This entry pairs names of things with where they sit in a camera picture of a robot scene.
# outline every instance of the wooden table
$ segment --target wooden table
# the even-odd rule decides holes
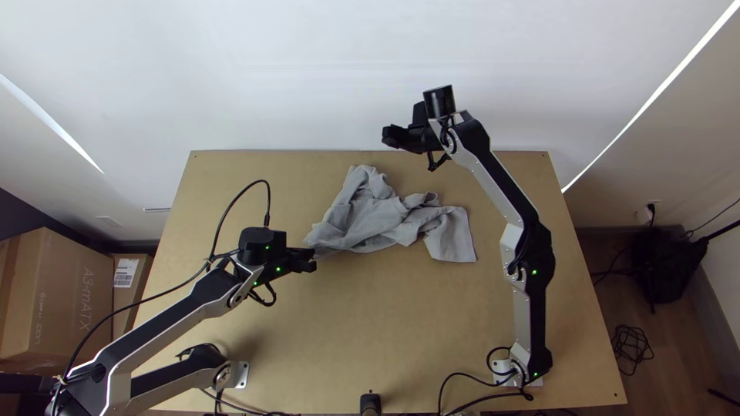
[[[626,403],[604,319],[573,224],[546,153],[498,152],[553,233],[555,277],[547,289],[547,346],[553,369],[535,400],[487,401],[477,410],[575,408]],[[486,353],[513,342],[510,285],[503,279],[499,238],[504,220],[473,176],[455,163],[434,173],[426,158],[401,152],[193,152],[154,260],[144,296],[187,279],[208,254],[217,221],[234,195],[254,179],[272,185],[271,228],[302,247],[321,220],[350,165],[388,174],[397,194],[435,191],[445,205],[467,209],[477,263],[444,263],[419,241],[370,254],[339,253],[318,271],[274,282],[277,304],[244,302],[205,320],[142,366],[173,363],[174,355],[211,342],[234,360],[251,363],[247,388],[224,395],[235,404],[291,413],[355,413],[361,394],[383,397],[388,413],[436,412],[439,385],[453,371],[491,380]],[[231,210],[217,252],[237,245],[240,231],[260,226],[264,188]],[[142,305],[136,323],[184,296]],[[466,379],[448,383],[443,408],[509,391]],[[213,401],[190,390],[156,408],[212,411]]]

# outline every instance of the white wall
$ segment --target white wall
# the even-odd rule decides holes
[[[735,194],[740,193],[739,188],[740,186],[737,186],[736,182],[733,189]],[[716,213],[737,200],[738,197],[740,195],[715,204],[695,218],[686,221],[684,227],[691,230],[702,225]],[[740,204],[697,231],[694,240],[711,234],[738,218],[740,218]],[[709,249],[706,257],[701,262],[701,267],[715,290],[717,299],[725,312],[727,322],[735,335],[735,341],[740,345],[740,267],[738,266],[738,256],[740,256],[740,228],[735,228],[709,242]]]
[[[381,128],[448,83],[497,149],[549,150],[565,184],[728,4],[10,0],[0,73],[106,175],[3,116],[21,110],[0,96],[0,186],[109,237],[157,238],[164,216],[141,209],[171,204],[190,150],[382,149]]]
[[[565,193],[577,226],[701,225],[740,197],[740,15],[735,14],[640,119]],[[740,218],[740,204],[699,230]],[[740,229],[709,244],[701,266],[740,344]]]

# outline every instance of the gray cloth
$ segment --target gray cloth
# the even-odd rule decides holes
[[[408,247],[420,233],[432,258],[476,261],[463,208],[440,206],[433,192],[401,199],[385,182],[384,173],[360,165],[349,168],[341,192],[304,242],[322,257],[339,250],[370,253],[393,244]]]

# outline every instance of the electrical outlet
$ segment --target electrical outlet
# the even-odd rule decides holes
[[[653,216],[655,215],[652,211],[650,211],[648,205],[653,204],[653,206],[655,207],[655,212],[657,213],[658,204],[660,203],[660,200],[647,200],[644,206],[634,212],[634,217],[637,219],[637,222],[640,225],[648,225],[653,220]]]

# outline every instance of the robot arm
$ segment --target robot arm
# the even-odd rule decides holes
[[[154,354],[202,320],[234,309],[247,296],[271,306],[253,292],[288,273],[313,272],[311,249],[286,247],[285,232],[268,228],[244,229],[239,250],[202,276],[185,298],[168,307],[118,340],[95,358],[73,368],[47,415],[90,416],[139,414],[155,404],[193,387],[244,388],[249,364],[230,361],[212,344],[192,347],[181,361],[138,377],[131,373]],[[233,273],[226,271],[234,264]]]
[[[516,340],[509,359],[496,361],[503,374],[515,370],[508,385],[522,387],[541,377],[553,365],[545,346],[545,289],[555,271],[550,231],[540,222],[534,205],[491,151],[481,123],[470,113],[458,112],[452,86],[424,92],[414,105],[408,128],[390,125],[383,129],[383,143],[413,153],[427,153],[429,170],[446,160],[468,169],[506,220],[500,241],[501,261],[514,296]],[[434,161],[433,151],[443,151]],[[495,380],[506,376],[494,373]]]

